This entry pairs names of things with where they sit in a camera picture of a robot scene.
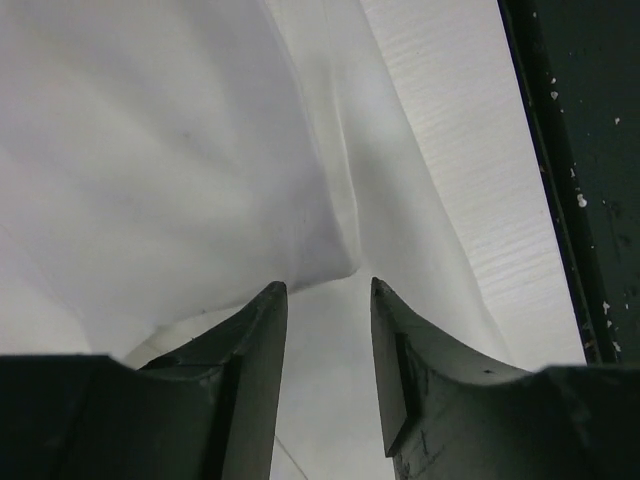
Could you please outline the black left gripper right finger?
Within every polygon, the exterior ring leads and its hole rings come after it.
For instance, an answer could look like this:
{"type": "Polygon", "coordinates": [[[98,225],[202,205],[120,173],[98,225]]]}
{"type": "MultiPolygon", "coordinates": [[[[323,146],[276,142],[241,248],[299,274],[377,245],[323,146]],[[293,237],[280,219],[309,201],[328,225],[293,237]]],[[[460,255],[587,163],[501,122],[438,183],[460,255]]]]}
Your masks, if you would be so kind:
{"type": "Polygon", "coordinates": [[[507,365],[371,283],[384,451],[399,479],[635,479],[639,372],[507,365]]]}

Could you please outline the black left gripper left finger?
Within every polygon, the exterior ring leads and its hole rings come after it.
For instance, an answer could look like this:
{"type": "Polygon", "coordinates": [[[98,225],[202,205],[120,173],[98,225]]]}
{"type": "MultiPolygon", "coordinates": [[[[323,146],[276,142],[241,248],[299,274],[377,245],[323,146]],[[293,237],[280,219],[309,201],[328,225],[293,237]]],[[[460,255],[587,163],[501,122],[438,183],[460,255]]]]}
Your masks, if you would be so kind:
{"type": "Polygon", "coordinates": [[[1,359],[5,479],[266,479],[287,331],[273,282],[139,369],[105,355],[1,359]]]}

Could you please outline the white daisy print t-shirt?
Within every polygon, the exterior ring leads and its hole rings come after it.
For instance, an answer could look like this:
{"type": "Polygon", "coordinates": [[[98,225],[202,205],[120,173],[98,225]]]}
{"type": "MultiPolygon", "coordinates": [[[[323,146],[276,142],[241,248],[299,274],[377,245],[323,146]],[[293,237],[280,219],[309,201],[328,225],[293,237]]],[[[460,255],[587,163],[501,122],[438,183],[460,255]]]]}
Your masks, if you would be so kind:
{"type": "Polygon", "coordinates": [[[505,362],[360,1],[5,1],[1,350],[137,362],[287,284],[273,479],[389,479],[369,291],[505,362]]]}

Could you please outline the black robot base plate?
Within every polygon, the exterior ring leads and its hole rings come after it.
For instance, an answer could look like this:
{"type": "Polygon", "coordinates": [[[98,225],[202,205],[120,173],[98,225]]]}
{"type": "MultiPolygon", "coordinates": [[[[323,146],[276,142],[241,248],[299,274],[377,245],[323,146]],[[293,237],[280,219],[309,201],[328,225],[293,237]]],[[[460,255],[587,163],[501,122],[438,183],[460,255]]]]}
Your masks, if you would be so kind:
{"type": "Polygon", "coordinates": [[[585,357],[639,362],[639,5],[499,5],[585,357]]]}

